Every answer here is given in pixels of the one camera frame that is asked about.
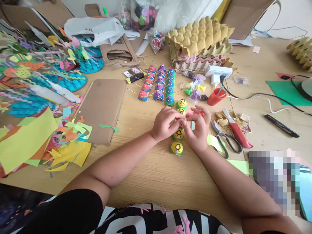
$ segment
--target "candy wrapper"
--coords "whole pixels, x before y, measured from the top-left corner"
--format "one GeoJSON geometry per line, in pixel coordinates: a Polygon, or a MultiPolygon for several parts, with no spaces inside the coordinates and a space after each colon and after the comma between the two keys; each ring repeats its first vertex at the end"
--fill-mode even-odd
{"type": "Polygon", "coordinates": [[[153,28],[148,31],[148,36],[150,46],[152,47],[154,53],[157,54],[165,46],[165,36],[163,33],[154,31],[153,28]]]}

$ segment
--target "white glue bottle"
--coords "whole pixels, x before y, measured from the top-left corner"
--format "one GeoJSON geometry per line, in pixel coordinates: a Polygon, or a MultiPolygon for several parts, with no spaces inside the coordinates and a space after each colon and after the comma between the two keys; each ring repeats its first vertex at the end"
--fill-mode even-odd
{"type": "Polygon", "coordinates": [[[80,98],[74,95],[68,89],[60,86],[59,84],[52,83],[49,80],[46,80],[46,81],[52,86],[52,88],[54,88],[57,91],[58,94],[62,95],[64,98],[70,100],[71,102],[75,102],[75,103],[80,102],[80,98]]]}
{"type": "Polygon", "coordinates": [[[27,84],[29,88],[36,93],[36,95],[45,98],[49,101],[52,101],[58,105],[67,106],[70,103],[69,100],[46,87],[41,87],[40,85],[37,84],[33,85],[25,81],[21,82],[27,84]]]}

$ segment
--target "glue stick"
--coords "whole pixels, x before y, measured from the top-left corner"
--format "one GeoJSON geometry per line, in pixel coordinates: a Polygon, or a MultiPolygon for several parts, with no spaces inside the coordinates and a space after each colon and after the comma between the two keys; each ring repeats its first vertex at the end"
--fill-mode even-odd
{"type": "Polygon", "coordinates": [[[52,101],[58,105],[62,106],[67,106],[70,102],[66,98],[62,97],[61,95],[53,92],[52,90],[46,88],[46,87],[41,87],[40,85],[37,84],[30,84],[25,81],[21,81],[22,83],[25,83],[29,86],[29,88],[36,93],[36,95],[45,98],[49,101],[52,101]]]}
{"type": "Polygon", "coordinates": [[[211,76],[211,84],[216,88],[218,84],[220,84],[220,75],[213,74],[211,76]]]}
{"type": "Polygon", "coordinates": [[[58,94],[62,95],[64,98],[70,100],[71,102],[75,102],[75,103],[80,102],[80,98],[74,95],[68,89],[60,86],[59,84],[52,83],[49,80],[46,80],[46,81],[52,86],[52,88],[54,88],[57,91],[58,94]]]}

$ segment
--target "egg carton craft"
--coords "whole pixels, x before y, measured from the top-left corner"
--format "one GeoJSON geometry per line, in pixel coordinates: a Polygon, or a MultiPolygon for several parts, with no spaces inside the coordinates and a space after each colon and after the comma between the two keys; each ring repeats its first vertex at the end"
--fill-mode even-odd
{"type": "Polygon", "coordinates": [[[312,72],[312,38],[305,37],[298,39],[287,46],[287,50],[292,56],[298,60],[299,64],[303,64],[303,68],[312,72]]]}

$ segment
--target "cardboard box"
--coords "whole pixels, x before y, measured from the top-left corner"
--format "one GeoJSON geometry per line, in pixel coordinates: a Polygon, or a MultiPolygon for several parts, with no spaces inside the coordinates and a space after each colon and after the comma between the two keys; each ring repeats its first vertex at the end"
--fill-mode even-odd
{"type": "MultiPolygon", "coordinates": [[[[58,28],[58,26],[63,28],[68,19],[74,18],[73,14],[60,0],[47,0],[41,4],[35,5],[33,8],[56,28],[58,28]]],[[[12,24],[19,30],[29,29],[28,25],[24,22],[27,21],[43,32],[50,32],[47,26],[30,7],[3,5],[3,11],[10,22],[6,20],[1,11],[0,18],[6,21],[8,25],[12,24]]]]}
{"type": "Polygon", "coordinates": [[[230,39],[244,40],[275,0],[232,0],[222,23],[235,30],[230,39]]]}

